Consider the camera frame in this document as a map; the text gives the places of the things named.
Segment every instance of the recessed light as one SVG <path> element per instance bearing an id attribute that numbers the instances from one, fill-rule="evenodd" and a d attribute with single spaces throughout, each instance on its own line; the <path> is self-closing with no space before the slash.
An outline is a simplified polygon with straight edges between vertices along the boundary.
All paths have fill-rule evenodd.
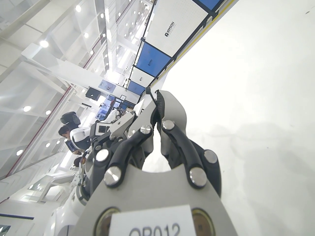
<path id="1" fill-rule="evenodd" d="M 25 106 L 25 107 L 23 108 L 23 111 L 28 112 L 30 109 L 31 109 L 30 106 Z"/>
<path id="2" fill-rule="evenodd" d="M 41 45 L 42 47 L 48 47 L 48 42 L 46 40 L 42 40 L 39 45 Z"/>
<path id="3" fill-rule="evenodd" d="M 81 6 L 80 5 L 77 5 L 76 6 L 76 11 L 79 13 L 81 11 Z"/>
<path id="4" fill-rule="evenodd" d="M 17 155 L 17 156 L 20 156 L 20 155 L 22 154 L 22 152 L 23 152 L 23 150 L 20 149 L 20 150 L 17 151 L 16 155 Z"/>

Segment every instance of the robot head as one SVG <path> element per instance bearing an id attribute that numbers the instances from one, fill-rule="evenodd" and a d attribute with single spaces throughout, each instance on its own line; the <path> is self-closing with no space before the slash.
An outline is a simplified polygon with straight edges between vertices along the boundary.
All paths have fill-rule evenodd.
<path id="1" fill-rule="evenodd" d="M 74 147 L 87 150 L 91 146 L 90 130 L 90 127 L 81 127 L 70 131 L 70 138 Z"/>
<path id="2" fill-rule="evenodd" d="M 60 121 L 65 124 L 70 131 L 76 129 L 81 124 L 79 117 L 75 112 L 68 112 L 61 116 Z"/>

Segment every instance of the man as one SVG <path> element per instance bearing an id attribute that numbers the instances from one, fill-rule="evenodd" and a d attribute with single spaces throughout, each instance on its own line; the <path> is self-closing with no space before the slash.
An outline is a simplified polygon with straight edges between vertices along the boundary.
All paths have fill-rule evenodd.
<path id="1" fill-rule="evenodd" d="M 59 135 L 66 138 L 67 140 L 71 140 L 70 138 L 70 130 L 69 128 L 64 125 L 62 126 L 59 131 L 58 131 Z M 72 152 L 72 154 L 74 155 L 82 155 L 82 153 L 77 149 L 76 151 Z"/>

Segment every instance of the metal screw head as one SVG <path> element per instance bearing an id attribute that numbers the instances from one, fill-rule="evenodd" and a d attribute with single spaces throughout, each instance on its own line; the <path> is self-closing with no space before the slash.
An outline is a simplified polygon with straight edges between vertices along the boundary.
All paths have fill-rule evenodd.
<path id="1" fill-rule="evenodd" d="M 204 156 L 206 160 L 211 164 L 215 164 L 218 160 L 216 153 L 214 153 L 212 150 L 209 150 L 209 149 L 206 149 L 204 151 Z"/>
<path id="2" fill-rule="evenodd" d="M 166 120 L 163 122 L 163 128 L 166 130 L 171 130 L 173 129 L 175 124 L 171 120 Z"/>
<path id="3" fill-rule="evenodd" d="M 207 175 L 205 171 L 200 167 L 193 167 L 189 171 L 189 177 L 193 184 L 198 187 L 203 187 L 207 183 Z"/>
<path id="4" fill-rule="evenodd" d="M 140 132 L 142 134 L 149 134 L 151 132 L 151 127 L 150 125 L 143 125 L 141 128 L 140 128 Z"/>
<path id="5" fill-rule="evenodd" d="M 98 162 L 103 162 L 103 161 L 105 161 L 105 160 L 107 159 L 108 155 L 109 155 L 108 150 L 107 150 L 107 149 L 102 149 L 102 150 L 100 150 L 100 151 L 97 153 L 97 155 L 96 155 L 95 158 L 96 158 L 96 160 L 97 160 Z"/>
<path id="6" fill-rule="evenodd" d="M 116 184 L 121 178 L 121 170 L 117 166 L 111 166 L 106 170 L 104 175 L 104 182 L 107 186 Z"/>

